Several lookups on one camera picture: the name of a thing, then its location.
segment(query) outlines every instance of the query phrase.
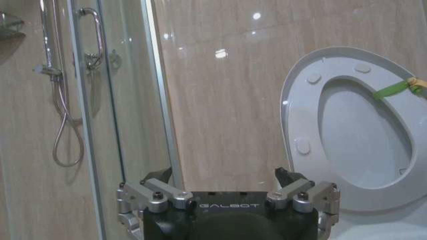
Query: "shower door handle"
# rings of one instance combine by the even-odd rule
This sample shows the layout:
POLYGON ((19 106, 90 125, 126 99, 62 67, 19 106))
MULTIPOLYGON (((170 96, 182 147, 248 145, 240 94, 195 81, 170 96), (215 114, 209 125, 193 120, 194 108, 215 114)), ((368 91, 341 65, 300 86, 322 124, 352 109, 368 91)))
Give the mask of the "shower door handle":
POLYGON ((81 8, 79 15, 81 16, 93 15, 94 22, 95 22, 98 53, 85 54, 85 58, 87 60, 87 68, 93 70, 102 65, 105 54, 106 54, 103 23, 102 23, 101 14, 97 12, 94 8, 90 8, 90 7, 81 8))

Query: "green tape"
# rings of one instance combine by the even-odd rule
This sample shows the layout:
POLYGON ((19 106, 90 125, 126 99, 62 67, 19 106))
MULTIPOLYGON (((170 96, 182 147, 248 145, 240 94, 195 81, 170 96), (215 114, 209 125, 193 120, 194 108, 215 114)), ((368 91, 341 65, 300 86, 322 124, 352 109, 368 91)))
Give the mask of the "green tape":
POLYGON ((410 90, 412 90, 412 92, 416 94, 416 95, 420 95, 420 94, 422 94, 422 87, 421 86, 410 86, 409 87, 410 88, 410 90))
POLYGON ((404 92, 408 88, 410 87, 409 82, 405 80, 402 82, 398 82, 397 84, 384 88, 382 90, 380 90, 378 92, 374 92, 374 98, 377 100, 393 96, 401 92, 404 92))

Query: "screw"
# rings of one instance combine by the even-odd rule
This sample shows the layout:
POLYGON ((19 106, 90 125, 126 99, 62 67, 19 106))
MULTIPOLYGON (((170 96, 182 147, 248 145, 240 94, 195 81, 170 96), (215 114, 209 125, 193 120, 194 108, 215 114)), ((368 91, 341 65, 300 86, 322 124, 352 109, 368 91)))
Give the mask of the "screw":
POLYGON ((153 194, 153 199, 154 200, 162 200, 163 199, 163 193, 161 191, 157 191, 154 194, 153 194))
POLYGON ((309 193, 302 191, 298 193, 298 198, 302 200, 309 200, 309 193))

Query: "logo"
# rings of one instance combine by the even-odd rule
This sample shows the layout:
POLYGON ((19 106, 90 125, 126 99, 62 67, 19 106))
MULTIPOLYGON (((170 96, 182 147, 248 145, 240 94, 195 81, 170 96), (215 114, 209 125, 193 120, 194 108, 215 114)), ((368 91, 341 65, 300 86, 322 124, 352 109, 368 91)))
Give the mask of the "logo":
POLYGON ((203 209, 220 208, 220 209, 249 209, 249 208, 258 208, 261 204, 199 204, 199 207, 203 209))

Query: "metal bracket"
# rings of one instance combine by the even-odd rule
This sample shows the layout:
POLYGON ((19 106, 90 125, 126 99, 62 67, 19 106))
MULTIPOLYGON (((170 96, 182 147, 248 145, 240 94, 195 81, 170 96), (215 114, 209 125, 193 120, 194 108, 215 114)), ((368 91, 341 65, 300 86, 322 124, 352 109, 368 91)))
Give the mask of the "metal bracket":
POLYGON ((127 233, 134 240, 143 240, 145 209, 153 213, 163 213, 169 210, 170 201, 178 209, 191 209, 197 203, 193 201, 194 194, 170 186, 157 178, 142 180, 141 185, 122 183, 117 190, 118 220, 126 226, 127 233))
POLYGON ((292 201, 300 213, 312 213, 314 209, 320 211, 318 239, 329 239, 333 225, 340 222, 341 191, 337 184, 322 182, 316 185, 301 178, 281 190, 268 193, 266 205, 273 210, 288 208, 292 201))
POLYGON ((194 194, 189 191, 183 191, 173 186, 170 186, 163 181, 157 178, 151 178, 145 182, 145 186, 147 186, 154 191, 163 192, 174 204, 174 207, 178 209, 189 209, 194 207, 194 194))
POLYGON ((328 240, 341 218, 341 191, 336 183, 322 182, 293 197, 293 207, 301 213, 320 211, 318 239, 328 240))
POLYGON ((273 210, 286 209, 294 195, 300 192, 308 191, 312 187, 313 183, 308 179, 301 178, 281 190, 268 193, 268 206, 273 210))

